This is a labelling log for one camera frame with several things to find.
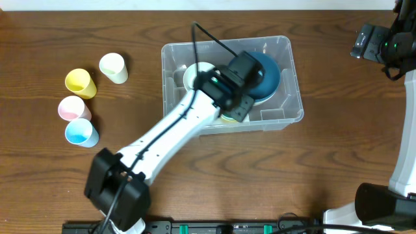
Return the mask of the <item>yellow cup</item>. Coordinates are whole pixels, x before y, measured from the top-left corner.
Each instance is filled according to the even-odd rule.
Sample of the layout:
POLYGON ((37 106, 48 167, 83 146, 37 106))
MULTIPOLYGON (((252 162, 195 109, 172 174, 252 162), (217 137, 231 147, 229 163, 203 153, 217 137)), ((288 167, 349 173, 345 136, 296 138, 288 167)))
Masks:
POLYGON ((70 71, 64 83, 69 91, 83 99, 91 99, 97 94, 97 88, 90 74, 82 68, 70 71))
POLYGON ((221 118, 224 122, 227 122, 227 123, 236 123, 236 122, 237 122, 234 118, 232 118, 232 117, 228 116, 227 114, 222 114, 220 118, 221 118))

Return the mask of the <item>white small bowl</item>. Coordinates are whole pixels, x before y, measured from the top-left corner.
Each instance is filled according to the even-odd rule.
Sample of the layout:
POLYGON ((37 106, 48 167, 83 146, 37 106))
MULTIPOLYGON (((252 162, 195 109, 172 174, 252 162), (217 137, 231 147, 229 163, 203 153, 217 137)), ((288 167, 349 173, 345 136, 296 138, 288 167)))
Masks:
POLYGON ((208 62, 199 62, 197 64, 190 65, 183 75, 183 84, 186 91, 193 89, 194 80, 196 78, 196 70, 198 69, 199 72, 207 72, 213 69, 215 66, 208 62))

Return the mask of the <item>clear plastic storage bin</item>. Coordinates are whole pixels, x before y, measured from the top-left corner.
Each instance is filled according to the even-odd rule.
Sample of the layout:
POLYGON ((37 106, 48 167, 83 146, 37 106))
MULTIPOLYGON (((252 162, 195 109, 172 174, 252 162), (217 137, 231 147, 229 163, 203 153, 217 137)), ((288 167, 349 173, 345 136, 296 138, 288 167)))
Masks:
MULTIPOLYGON (((285 36, 266 36, 222 40, 236 53, 259 52, 272 57, 280 68, 280 83, 271 99, 253 106, 250 121, 227 123, 221 118, 204 127, 200 135, 245 131, 282 130, 304 117, 290 40, 285 36)), ((183 84, 185 70, 194 64, 191 42, 166 44, 161 49, 163 114, 166 116, 187 93, 183 84)))

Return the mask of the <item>cream white cup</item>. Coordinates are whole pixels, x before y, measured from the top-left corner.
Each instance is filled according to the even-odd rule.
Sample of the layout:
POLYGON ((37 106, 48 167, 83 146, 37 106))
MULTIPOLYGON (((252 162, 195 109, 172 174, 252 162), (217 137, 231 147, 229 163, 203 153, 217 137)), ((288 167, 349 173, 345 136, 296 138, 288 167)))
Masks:
POLYGON ((124 58, 118 53, 108 53, 99 61, 100 71, 115 84, 125 83, 128 79, 124 58))

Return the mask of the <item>light blue cup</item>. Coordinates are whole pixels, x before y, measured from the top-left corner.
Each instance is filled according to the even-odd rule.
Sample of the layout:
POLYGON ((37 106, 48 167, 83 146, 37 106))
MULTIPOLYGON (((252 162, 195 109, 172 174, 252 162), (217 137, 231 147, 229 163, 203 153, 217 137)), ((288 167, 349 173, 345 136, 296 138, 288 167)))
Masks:
POLYGON ((99 141, 99 134, 92 123, 84 118, 71 121, 65 129, 66 140, 74 145, 91 148, 99 141))

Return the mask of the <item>pink cup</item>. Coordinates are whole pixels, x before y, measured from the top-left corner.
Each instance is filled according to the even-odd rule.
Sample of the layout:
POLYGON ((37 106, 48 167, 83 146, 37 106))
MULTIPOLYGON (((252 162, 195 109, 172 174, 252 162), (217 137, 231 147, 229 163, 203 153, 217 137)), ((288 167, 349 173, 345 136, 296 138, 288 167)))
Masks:
POLYGON ((58 115, 68 122, 79 118, 87 120, 92 118, 89 108, 78 96, 65 97, 58 105, 58 115))

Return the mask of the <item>green cup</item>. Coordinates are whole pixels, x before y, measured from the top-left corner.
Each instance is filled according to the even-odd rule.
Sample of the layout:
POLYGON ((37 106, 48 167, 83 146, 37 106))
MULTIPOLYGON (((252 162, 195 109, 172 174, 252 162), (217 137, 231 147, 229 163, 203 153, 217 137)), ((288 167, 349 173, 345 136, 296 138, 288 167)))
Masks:
POLYGON ((234 117, 232 117, 232 115, 230 115, 230 113, 227 112, 223 113, 221 115, 221 118, 227 121, 235 121, 234 117))

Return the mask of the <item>beige large bowl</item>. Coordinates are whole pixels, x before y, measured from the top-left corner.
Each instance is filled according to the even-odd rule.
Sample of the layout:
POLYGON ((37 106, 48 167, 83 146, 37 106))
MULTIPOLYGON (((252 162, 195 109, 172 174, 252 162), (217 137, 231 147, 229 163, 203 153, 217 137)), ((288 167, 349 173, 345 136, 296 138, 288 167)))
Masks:
POLYGON ((259 100, 259 101, 256 101, 253 105, 254 106, 258 106, 258 105, 261 105, 261 104, 263 104, 264 102, 266 102, 266 101, 268 101, 267 99, 264 99, 264 100, 259 100))

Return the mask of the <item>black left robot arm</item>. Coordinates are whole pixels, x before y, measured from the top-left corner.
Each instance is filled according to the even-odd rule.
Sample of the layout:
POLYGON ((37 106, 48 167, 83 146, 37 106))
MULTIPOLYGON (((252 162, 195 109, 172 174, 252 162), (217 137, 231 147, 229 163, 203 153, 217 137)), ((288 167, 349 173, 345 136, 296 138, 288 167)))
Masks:
POLYGON ((222 113, 242 122, 254 105, 250 90, 265 75, 263 65, 246 51, 228 66, 197 71, 193 89, 145 135, 112 153, 93 158, 84 195, 105 213, 95 233, 109 224, 132 230, 150 208, 150 186, 165 164, 198 132, 222 113))

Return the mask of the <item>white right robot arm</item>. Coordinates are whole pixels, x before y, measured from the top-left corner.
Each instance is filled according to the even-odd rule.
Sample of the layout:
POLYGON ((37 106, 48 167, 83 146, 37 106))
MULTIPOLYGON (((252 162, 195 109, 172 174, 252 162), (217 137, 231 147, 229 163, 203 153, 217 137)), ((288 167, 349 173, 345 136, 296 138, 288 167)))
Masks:
POLYGON ((415 229, 415 0, 398 0, 392 26, 362 26, 351 55, 404 79, 406 113, 398 160, 388 185, 361 184, 355 200, 324 212, 320 233, 391 233, 415 229))

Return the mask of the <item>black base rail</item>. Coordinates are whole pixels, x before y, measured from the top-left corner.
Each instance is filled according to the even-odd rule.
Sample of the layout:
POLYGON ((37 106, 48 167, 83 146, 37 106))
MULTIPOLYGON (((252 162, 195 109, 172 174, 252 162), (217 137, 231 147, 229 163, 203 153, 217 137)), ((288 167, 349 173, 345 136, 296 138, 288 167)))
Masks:
MULTIPOLYGON (((142 234, 267 234, 285 228, 308 224, 307 220, 285 218, 276 222, 170 222, 155 221, 145 224, 142 234)), ((67 222, 62 225, 62 234, 97 234, 100 232, 101 222, 67 222)))

